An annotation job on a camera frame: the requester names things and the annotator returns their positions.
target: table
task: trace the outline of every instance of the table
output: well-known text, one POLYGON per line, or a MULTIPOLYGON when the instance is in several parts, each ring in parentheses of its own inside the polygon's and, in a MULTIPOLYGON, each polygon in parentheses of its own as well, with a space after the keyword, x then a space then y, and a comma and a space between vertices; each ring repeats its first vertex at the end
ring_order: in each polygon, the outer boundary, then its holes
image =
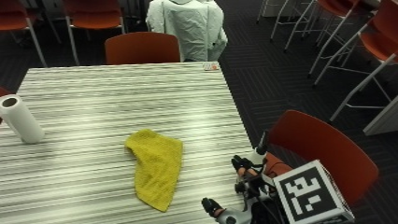
POLYGON ((0 223, 212 223, 201 198, 241 208, 232 157, 252 150, 220 70, 201 63, 33 68, 19 95, 47 137, 25 145, 0 125, 0 223), (136 197, 137 130, 184 142, 167 213, 136 197))

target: white lab coat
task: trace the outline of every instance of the white lab coat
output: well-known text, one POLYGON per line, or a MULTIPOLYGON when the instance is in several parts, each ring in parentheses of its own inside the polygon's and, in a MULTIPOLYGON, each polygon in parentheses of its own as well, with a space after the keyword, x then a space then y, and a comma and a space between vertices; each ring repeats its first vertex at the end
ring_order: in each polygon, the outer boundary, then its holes
POLYGON ((175 35, 180 41, 181 61, 217 61, 228 38, 224 13, 211 0, 155 0, 149 4, 149 31, 175 35))

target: striped table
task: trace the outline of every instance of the striped table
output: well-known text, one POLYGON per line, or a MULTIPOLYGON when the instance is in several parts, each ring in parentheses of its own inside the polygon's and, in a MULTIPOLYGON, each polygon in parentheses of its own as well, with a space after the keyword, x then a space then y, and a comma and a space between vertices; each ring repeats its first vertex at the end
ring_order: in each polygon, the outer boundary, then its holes
POLYGON ((0 126, 0 223, 214 223, 201 198, 242 207, 230 159, 252 150, 220 70, 201 63, 35 68, 19 91, 45 140, 0 126), (125 138, 149 128, 184 142, 165 213, 135 193, 125 138))

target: chair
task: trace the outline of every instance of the chair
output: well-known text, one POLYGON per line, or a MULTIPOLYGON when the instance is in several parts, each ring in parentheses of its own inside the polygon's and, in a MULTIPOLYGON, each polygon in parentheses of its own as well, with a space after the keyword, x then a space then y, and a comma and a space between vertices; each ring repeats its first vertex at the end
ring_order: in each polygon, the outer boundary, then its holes
POLYGON ((72 28, 88 30, 121 28, 125 34, 124 17, 117 0, 64 0, 64 7, 73 58, 79 66, 72 28))
POLYGON ((317 47, 320 47, 322 39, 325 37, 325 34, 329 34, 330 37, 326 40, 325 44, 322 45, 322 49, 318 52, 318 55, 314 59, 313 66, 309 72, 309 77, 312 77, 313 70, 320 62, 321 59, 328 59, 329 57, 324 56, 324 52, 326 50, 328 45, 332 43, 333 40, 337 40, 341 45, 345 44, 345 40, 338 36, 340 28, 344 24, 346 24, 346 21, 350 17, 369 17, 370 18, 370 12, 374 10, 374 7, 372 5, 368 5, 362 0, 317 0, 316 1, 320 8, 324 11, 328 11, 332 14, 332 17, 322 29, 321 35, 317 38, 317 47), (334 28, 333 32, 330 32, 332 24, 336 18, 341 19, 341 22, 337 24, 337 27, 334 28))
POLYGON ((179 63, 179 40, 173 35, 137 32, 104 42, 107 64, 179 63))
POLYGON ((376 81, 377 86, 382 90, 382 93, 385 94, 389 101, 392 101, 388 93, 385 92, 381 84, 378 83, 376 79, 376 75, 381 72, 381 70, 388 65, 398 64, 398 29, 396 22, 398 22, 398 3, 393 0, 384 0, 378 9, 378 12, 376 13, 374 17, 370 19, 368 24, 361 28, 361 30, 356 33, 356 35, 350 38, 348 43, 344 45, 344 47, 334 53, 332 56, 316 82, 313 83, 313 86, 316 87, 317 83, 320 82, 321 78, 324 77, 326 71, 329 68, 345 70, 349 72, 356 72, 361 74, 368 74, 368 77, 364 79, 364 81, 357 85, 357 87, 350 91, 346 99, 338 106, 334 114, 332 115, 330 121, 334 121, 337 115, 340 114, 341 110, 344 109, 345 105, 356 108, 385 108, 384 106, 369 106, 369 105, 350 105, 349 100, 353 97, 353 95, 361 91, 366 85, 370 83, 372 80, 376 81), (353 47, 356 46, 354 41, 361 39, 361 42, 364 43, 364 47, 369 51, 369 53, 374 56, 374 58, 380 61, 380 66, 373 70, 372 73, 352 70, 344 67, 350 53, 353 51, 353 47), (332 66, 332 62, 334 59, 340 56, 340 54, 346 51, 346 48, 349 45, 353 44, 353 47, 350 48, 349 55, 346 57, 346 60, 342 63, 341 67, 332 66))
POLYGON ((0 97, 10 95, 11 92, 8 90, 6 90, 3 87, 0 87, 0 97))
MULTIPOLYGON (((0 1, 0 31, 29 30, 41 64, 44 67, 48 67, 48 63, 43 55, 43 51, 39 45, 39 41, 33 29, 33 23, 37 21, 37 14, 41 13, 45 14, 45 11, 36 10, 35 8, 25 9, 24 5, 19 2, 19 0, 0 1)), ((57 38, 57 41, 59 43, 61 43, 59 34, 53 28, 53 24, 49 19, 48 19, 48 23, 52 32, 57 38)))
POLYGON ((342 44, 345 43, 344 39, 337 34, 338 34, 338 31, 340 31, 340 28, 342 27, 342 25, 346 24, 348 18, 358 17, 358 16, 362 16, 362 15, 369 15, 370 10, 373 10, 373 7, 364 4, 361 0, 312 0, 310 1, 309 6, 305 9, 305 11, 304 11, 304 13, 302 13, 296 25, 294 25, 294 29, 290 33, 289 40, 288 40, 288 43, 286 43, 286 46, 285 46, 285 49, 284 49, 284 51, 286 52, 296 33, 302 33, 302 37, 304 37, 305 34, 308 34, 310 31, 321 31, 321 34, 320 34, 320 36, 316 40, 316 43, 317 43, 316 45, 318 47, 322 43, 322 39, 325 38, 325 35, 326 34, 330 35, 328 41, 322 45, 322 49, 320 50, 320 53, 318 53, 317 58, 314 60, 313 68, 312 68, 309 76, 313 73, 313 69, 314 69, 320 59, 324 58, 322 54, 326 50, 328 45, 332 43, 332 41, 337 40, 340 43, 342 43, 342 44), (314 13, 314 10, 316 10, 317 7, 318 7, 318 10, 320 10, 320 15, 322 14, 322 12, 328 12, 330 14, 330 17, 329 17, 329 19, 325 23, 325 26, 321 30, 313 30, 313 24, 314 24, 313 13, 314 13), (309 29, 309 24, 310 24, 310 22, 309 22, 305 30, 302 30, 302 31, 298 30, 297 31, 298 24, 304 20, 308 20, 306 15, 308 15, 309 11, 310 11, 310 20, 313 20, 312 21, 312 27, 309 29), (332 27, 334 26, 333 22, 334 22, 336 18, 340 18, 341 22, 338 22, 334 30, 330 31, 332 27))
MULTIPOLYGON (((278 25, 285 25, 285 24, 294 24, 294 29, 293 29, 293 32, 292 32, 292 35, 290 35, 290 38, 289 38, 289 42, 288 42, 286 47, 284 49, 285 52, 286 52, 288 47, 290 45, 293 33, 302 32, 302 37, 304 37, 304 35, 310 32, 309 27, 310 27, 310 23, 313 22, 313 13, 314 13, 314 10, 312 10, 312 13, 310 13, 309 17, 306 17, 306 15, 308 15, 309 10, 313 8, 313 2, 314 2, 314 0, 312 0, 308 3, 302 3, 302 2, 298 2, 298 1, 300 0, 294 0, 294 3, 292 3, 290 0, 285 0, 282 8, 280 9, 277 17, 276 17, 274 29, 272 31, 270 42, 274 42, 274 32, 276 32, 277 26, 278 25), (301 5, 308 5, 306 8, 305 8, 305 10, 302 12, 300 12, 300 6, 301 5), (282 13, 284 13, 286 7, 290 7, 293 9, 292 13, 301 14, 301 17, 300 17, 298 21, 290 21, 293 15, 289 16, 289 19, 288 19, 286 22, 281 22, 280 21, 282 13), (305 29, 302 31, 297 31, 297 26, 301 23, 306 24, 305 29)), ((269 2, 269 0, 264 0, 264 2, 262 2, 260 13, 258 13, 258 17, 257 17, 257 23, 258 23, 261 12, 262 12, 262 10, 265 10, 265 9, 262 9, 262 7, 264 6, 265 7, 266 6, 273 6, 273 5, 269 5, 268 2, 269 2)))
POLYGON ((377 179, 378 168, 360 146, 332 125, 288 110, 268 138, 269 144, 289 149, 306 161, 321 160, 348 204, 361 199, 377 179))

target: red chair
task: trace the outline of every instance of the red chair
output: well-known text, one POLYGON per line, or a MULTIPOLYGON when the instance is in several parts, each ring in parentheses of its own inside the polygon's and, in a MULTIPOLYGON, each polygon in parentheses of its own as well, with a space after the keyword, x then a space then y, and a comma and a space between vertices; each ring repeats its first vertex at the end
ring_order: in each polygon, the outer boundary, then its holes
MULTIPOLYGON (((378 81, 374 77, 388 65, 398 64, 398 58, 397 58, 397 55, 398 55, 398 28, 397 28, 396 22, 398 22, 398 3, 394 0, 384 0, 374 17, 370 19, 368 24, 361 28, 361 30, 357 32, 357 34, 352 37, 352 39, 348 41, 348 43, 344 45, 344 47, 332 56, 316 82, 313 83, 313 85, 316 86, 329 68, 340 69, 340 70, 345 70, 345 71, 356 72, 356 73, 361 73, 361 74, 368 74, 368 77, 358 84, 358 86, 350 91, 346 99, 338 106, 334 114, 332 115, 330 121, 333 121, 336 119, 336 117, 340 114, 344 107, 346 105, 349 105, 349 100, 353 97, 353 95, 366 87, 366 85, 370 83, 372 80, 376 81, 376 84, 381 88, 388 100, 392 101, 388 93, 385 92, 385 90, 382 88, 382 85, 378 83, 378 81), (352 69, 348 69, 344 67, 345 63, 349 59, 353 48, 350 49, 350 53, 346 58, 346 61, 344 62, 344 65, 341 67, 332 66, 332 62, 334 61, 334 59, 340 56, 340 54, 344 51, 346 51, 346 49, 349 48, 349 45, 352 43, 354 43, 354 41, 357 39, 361 39, 361 42, 364 43, 364 47, 366 48, 369 53, 374 56, 374 58, 381 63, 380 66, 373 70, 372 73, 368 73, 364 71, 356 71, 356 70, 352 70, 352 69)), ((349 106, 356 107, 356 108, 384 108, 384 106, 370 106, 370 105, 366 105, 366 106, 349 105, 349 106)))
POLYGON ((64 7, 75 62, 80 65, 72 28, 88 30, 121 28, 125 34, 124 16, 117 0, 64 0, 64 7))
POLYGON ((173 35, 137 32, 104 42, 107 64, 179 63, 180 46, 173 35))
POLYGON ((332 125, 288 110, 269 131, 269 144, 294 152, 306 161, 321 160, 348 201, 354 204, 378 176, 368 154, 332 125))
MULTIPOLYGON (((29 30, 43 66, 48 67, 33 30, 33 23, 36 22, 37 14, 40 13, 41 11, 37 10, 27 10, 24 5, 19 2, 19 0, 0 1, 0 31, 29 30)), ((60 37, 53 28, 51 20, 48 20, 48 23, 52 32, 57 38, 57 41, 59 43, 61 43, 60 37)))
POLYGON ((3 87, 0 87, 0 97, 10 95, 11 92, 8 90, 6 90, 3 87))

